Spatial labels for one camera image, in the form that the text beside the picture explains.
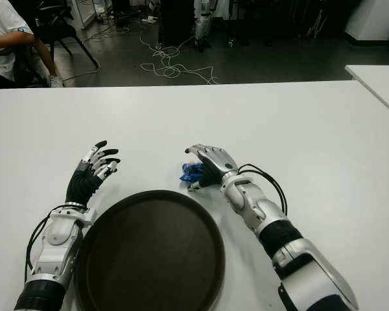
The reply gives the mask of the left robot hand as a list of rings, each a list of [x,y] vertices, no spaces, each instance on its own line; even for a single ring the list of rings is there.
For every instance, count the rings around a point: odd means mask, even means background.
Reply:
[[[85,209],[103,182],[117,172],[120,159],[116,148],[105,148],[107,141],[94,144],[80,159],[66,190],[65,205]]]

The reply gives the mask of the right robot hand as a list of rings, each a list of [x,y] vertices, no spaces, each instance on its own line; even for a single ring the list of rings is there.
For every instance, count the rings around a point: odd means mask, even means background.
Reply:
[[[185,149],[185,153],[192,153],[201,160],[204,172],[199,181],[190,184],[189,192],[199,190],[210,185],[221,185],[227,178],[238,174],[239,168],[225,149],[217,146],[195,144]]]

